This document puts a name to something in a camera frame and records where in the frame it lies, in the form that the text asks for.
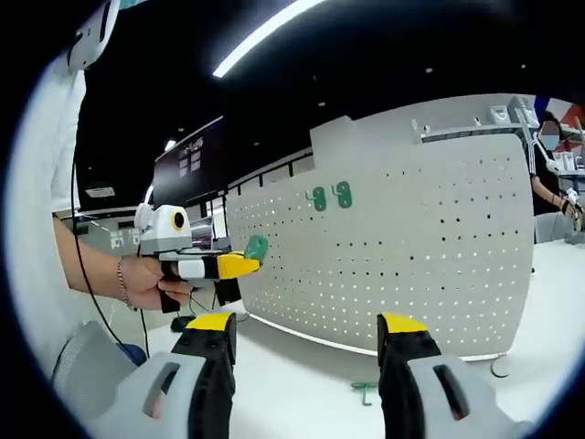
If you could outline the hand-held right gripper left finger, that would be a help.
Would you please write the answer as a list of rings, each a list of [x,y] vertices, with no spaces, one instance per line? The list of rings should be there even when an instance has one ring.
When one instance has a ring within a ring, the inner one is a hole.
[[[232,311],[191,320],[117,389],[121,438],[228,438],[236,390],[237,318]]]

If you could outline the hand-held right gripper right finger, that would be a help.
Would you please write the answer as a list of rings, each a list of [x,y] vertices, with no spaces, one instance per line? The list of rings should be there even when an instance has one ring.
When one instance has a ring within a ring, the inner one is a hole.
[[[507,416],[473,368],[441,352],[421,322],[377,316],[378,394],[387,438],[506,438]]]

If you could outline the person's left hand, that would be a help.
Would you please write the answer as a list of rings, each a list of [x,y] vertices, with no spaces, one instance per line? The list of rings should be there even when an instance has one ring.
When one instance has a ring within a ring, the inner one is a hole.
[[[168,313],[162,297],[169,299],[172,309],[186,305],[192,286],[174,273],[165,274],[162,263],[151,257],[128,257],[120,262],[123,296],[142,310]]]

